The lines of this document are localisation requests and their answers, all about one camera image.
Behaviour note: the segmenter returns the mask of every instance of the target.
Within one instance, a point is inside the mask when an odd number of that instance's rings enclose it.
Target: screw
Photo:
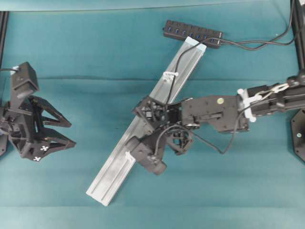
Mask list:
[[[223,104],[223,103],[224,103],[224,98],[219,98],[219,99],[217,99],[217,103],[218,103],[218,104]]]

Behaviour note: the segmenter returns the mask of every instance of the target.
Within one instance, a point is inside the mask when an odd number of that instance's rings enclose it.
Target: black metal frame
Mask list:
[[[0,11],[0,67],[2,64],[3,48],[5,42],[8,17],[9,17],[8,11]]]
[[[301,6],[299,0],[295,0],[295,10],[292,17],[292,28],[294,35],[304,23],[305,7]],[[299,68],[305,68],[305,29],[302,30],[295,40],[296,54],[299,63]]]

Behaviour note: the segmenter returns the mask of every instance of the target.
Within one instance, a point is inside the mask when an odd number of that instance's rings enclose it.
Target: white cross marker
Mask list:
[[[48,148],[49,148],[48,146],[42,146],[40,150],[41,150],[41,151],[47,151]]]
[[[41,159],[41,157],[35,157],[34,159],[33,159],[33,161],[40,161],[40,159]]]

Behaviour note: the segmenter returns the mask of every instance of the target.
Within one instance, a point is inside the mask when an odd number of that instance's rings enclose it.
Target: teal cloth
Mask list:
[[[264,0],[1,0],[0,9],[7,11],[121,10],[252,1]]]
[[[41,91],[77,142],[40,163],[9,147],[0,157],[0,228],[302,229],[305,167],[293,153],[289,119],[259,118],[220,155],[196,141],[186,155],[167,149],[161,176],[135,165],[108,207],[85,191],[182,42],[163,37],[167,19],[221,30],[232,40],[271,39],[287,24],[285,0],[91,12],[13,12],[3,67],[29,61]],[[292,38],[289,33],[283,41]],[[179,98],[234,95],[238,88],[283,82],[298,71],[294,45],[258,52],[207,49]],[[8,73],[1,73],[3,100]],[[229,135],[198,133],[225,147]]]

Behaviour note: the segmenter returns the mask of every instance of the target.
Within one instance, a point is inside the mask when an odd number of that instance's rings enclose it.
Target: robotic arm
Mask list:
[[[176,155],[185,154],[199,137],[192,131],[202,124],[210,124],[219,133],[249,130],[249,123],[257,117],[275,112],[305,107],[305,70],[289,77],[286,83],[239,89],[238,95],[211,95],[197,99],[185,99],[174,104],[162,104],[145,97],[135,107],[134,113],[153,131],[140,138],[133,136],[126,147],[137,162],[156,175],[166,169],[162,161],[164,148],[168,145]],[[220,151],[213,144],[200,138]],[[298,154],[305,161],[305,154]]]
[[[0,156],[10,141],[22,158],[39,162],[50,153],[72,148],[75,142],[44,125],[70,127],[71,123],[47,100],[32,94],[39,90],[28,62],[11,72],[10,101],[0,107]],[[42,116],[46,111],[53,118]]]

